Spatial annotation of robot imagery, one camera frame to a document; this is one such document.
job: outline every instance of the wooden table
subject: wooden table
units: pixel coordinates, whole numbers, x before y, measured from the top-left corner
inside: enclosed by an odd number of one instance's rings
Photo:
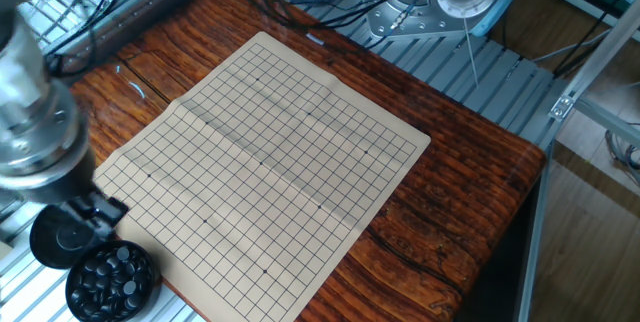
[[[192,0],[74,85],[98,162],[259,31],[432,138],[299,319],[452,320],[545,154],[372,53],[338,52],[355,46],[335,32],[314,32],[328,49],[245,0]]]

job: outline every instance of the grid lines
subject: grid lines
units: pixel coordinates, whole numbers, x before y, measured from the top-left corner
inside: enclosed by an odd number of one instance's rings
[[[96,180],[248,321],[281,321],[416,148],[256,43]]]

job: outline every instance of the wooden floor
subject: wooden floor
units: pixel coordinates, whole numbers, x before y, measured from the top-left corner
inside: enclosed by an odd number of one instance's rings
[[[536,58],[576,43],[594,21],[561,0],[516,0],[506,43]],[[502,41],[501,26],[492,37]],[[639,60],[640,46],[632,41],[598,78],[589,98],[629,122],[640,122],[640,86],[610,90],[640,80]],[[559,61],[541,65],[553,69]],[[640,188],[612,162],[604,132],[574,112],[558,135],[534,322],[640,320]]]

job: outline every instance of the screw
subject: screw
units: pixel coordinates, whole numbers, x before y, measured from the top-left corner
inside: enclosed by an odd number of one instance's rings
[[[60,124],[60,123],[64,122],[65,118],[67,118],[67,116],[64,113],[64,111],[58,111],[53,115],[53,121],[56,124]]]
[[[29,147],[29,144],[25,141],[17,141],[13,144],[13,148],[17,149],[18,151],[27,154],[29,152],[31,152],[31,147]]]

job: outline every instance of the wire rack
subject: wire rack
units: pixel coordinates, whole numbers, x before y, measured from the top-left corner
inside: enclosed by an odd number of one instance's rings
[[[31,26],[40,49],[46,51],[79,28],[99,3],[100,0],[32,0],[18,10]]]

